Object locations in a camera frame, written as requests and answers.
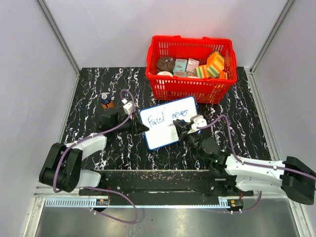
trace white wall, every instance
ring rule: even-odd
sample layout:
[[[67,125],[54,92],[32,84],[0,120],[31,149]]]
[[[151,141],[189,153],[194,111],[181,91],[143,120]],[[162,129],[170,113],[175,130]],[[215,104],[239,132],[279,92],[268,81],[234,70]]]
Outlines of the white wall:
[[[250,67],[286,0],[46,0],[80,67],[146,66],[154,35],[229,38]]]
[[[76,75],[36,1],[0,7],[0,236],[17,237]]]
[[[280,152],[316,170],[316,1],[297,1],[255,72]],[[316,231],[316,204],[308,206]]]

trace bottle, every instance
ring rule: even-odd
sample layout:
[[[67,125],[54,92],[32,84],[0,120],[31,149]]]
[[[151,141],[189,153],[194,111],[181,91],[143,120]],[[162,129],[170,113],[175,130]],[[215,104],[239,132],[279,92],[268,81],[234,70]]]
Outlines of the bottle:
[[[110,96],[108,96],[108,94],[110,94],[109,92],[103,92],[101,93],[101,104],[103,109],[107,109],[109,107],[114,107],[114,103],[111,99]]]

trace gray floor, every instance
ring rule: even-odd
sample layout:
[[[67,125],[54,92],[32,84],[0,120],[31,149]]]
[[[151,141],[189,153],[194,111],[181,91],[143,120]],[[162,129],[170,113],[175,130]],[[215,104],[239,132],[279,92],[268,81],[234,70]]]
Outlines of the gray floor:
[[[254,200],[246,200],[252,205]],[[124,220],[133,209],[105,210]],[[87,208],[45,207],[37,237],[298,237],[290,206],[284,199],[264,199],[252,212],[214,213],[206,209],[140,209],[140,222],[127,225]]]

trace marble surface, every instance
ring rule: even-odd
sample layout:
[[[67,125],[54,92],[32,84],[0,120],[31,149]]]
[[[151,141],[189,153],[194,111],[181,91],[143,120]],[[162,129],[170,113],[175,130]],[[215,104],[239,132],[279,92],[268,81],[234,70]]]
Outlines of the marble surface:
[[[231,86],[219,105],[198,104],[198,112],[211,122],[226,114],[231,122],[234,150],[239,156],[269,160],[270,155],[255,103],[242,67],[237,68],[238,81]],[[100,103],[102,92],[110,92],[114,104],[123,113],[119,98],[121,89],[128,89],[137,103],[136,114],[156,101],[145,68],[83,68],[70,114],[64,130],[63,141],[73,142],[95,132],[103,112]],[[213,137],[224,150],[231,152],[227,127],[224,121],[204,129],[202,137]],[[193,155],[186,144],[175,143],[156,151],[147,149],[144,135],[132,137],[119,133],[117,139],[82,163],[85,169],[205,169],[204,161]]]

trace red shopping basket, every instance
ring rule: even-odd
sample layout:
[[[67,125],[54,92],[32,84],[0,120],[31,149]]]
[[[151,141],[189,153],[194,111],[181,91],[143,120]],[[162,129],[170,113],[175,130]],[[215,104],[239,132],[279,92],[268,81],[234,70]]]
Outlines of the red shopping basket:
[[[225,58],[225,79],[180,78],[178,76],[158,76],[157,60],[161,56],[174,59],[193,58],[206,64],[208,56],[219,51]],[[218,104],[229,87],[236,83],[236,56],[229,39],[181,38],[180,36],[154,36],[148,49],[146,77],[149,79],[157,100],[176,100],[194,96],[197,102]]]

